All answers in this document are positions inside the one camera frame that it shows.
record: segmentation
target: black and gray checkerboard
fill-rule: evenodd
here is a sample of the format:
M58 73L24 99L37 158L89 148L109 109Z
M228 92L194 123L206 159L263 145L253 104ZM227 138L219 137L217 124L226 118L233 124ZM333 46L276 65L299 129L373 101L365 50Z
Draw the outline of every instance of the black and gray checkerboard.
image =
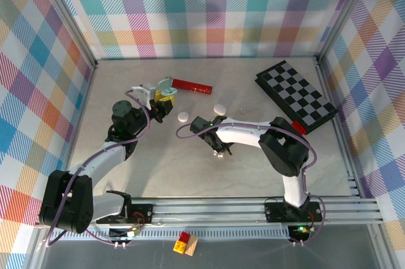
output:
M307 133L337 113L334 106L285 61L258 73L255 81Z

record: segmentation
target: plaid wall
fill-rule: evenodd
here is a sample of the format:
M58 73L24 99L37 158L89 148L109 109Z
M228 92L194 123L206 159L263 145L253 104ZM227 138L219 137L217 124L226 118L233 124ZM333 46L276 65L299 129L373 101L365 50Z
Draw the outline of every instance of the plaid wall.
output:
M99 58L312 56L345 0L66 0Z
M405 268L405 0L360 0L328 55L328 81L367 196Z
M65 163L88 86L50 0L0 0L0 268L20 268L47 176Z

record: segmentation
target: white bottle cap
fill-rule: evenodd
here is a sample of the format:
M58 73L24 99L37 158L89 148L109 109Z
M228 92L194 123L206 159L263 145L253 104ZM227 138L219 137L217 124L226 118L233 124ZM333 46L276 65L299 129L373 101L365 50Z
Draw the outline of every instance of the white bottle cap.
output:
M188 112L180 112L177 115L177 119L179 120L179 122L187 122L187 120L189 120Z
M223 116L227 113L227 108L220 103L214 105L214 112L220 116Z

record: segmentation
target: gray floor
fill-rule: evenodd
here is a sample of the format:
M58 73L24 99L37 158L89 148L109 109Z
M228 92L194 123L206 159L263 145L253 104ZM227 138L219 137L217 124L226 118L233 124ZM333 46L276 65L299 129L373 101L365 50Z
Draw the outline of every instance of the gray floor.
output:
M287 240L200 241L193 257L173 252L173 241L141 241L126 250L96 241L59 241L43 268L355 269L379 268L367 226L326 226L305 247Z
M286 117L282 110L256 85L256 74L282 61L261 59L158 59L102 61L94 85L72 164L96 152L111 125L111 108L125 99L124 91L134 85L157 83L166 76L213 86L212 95L179 90L172 113L163 124L154 122L150 133L134 154L110 171L94 189L125 191L133 196L282 196L281 176L271 167L262 150L232 146L233 156L213 157L201 139L180 140L176 129L182 124L177 114L187 111L196 116L214 117L213 106L222 103L227 116L249 122L272 121ZM311 58L286 59L320 92L320 83ZM332 123L307 137L318 153L318 163L308 170L308 188L322 196L349 195L347 173L339 152Z

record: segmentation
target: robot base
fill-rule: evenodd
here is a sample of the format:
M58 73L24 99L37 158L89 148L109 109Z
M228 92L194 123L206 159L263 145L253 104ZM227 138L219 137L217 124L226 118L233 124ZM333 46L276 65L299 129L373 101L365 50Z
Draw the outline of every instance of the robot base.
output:
M322 221L321 208L316 201L308 200L301 209L274 201L265 203L265 211L268 223L311 223L312 221Z

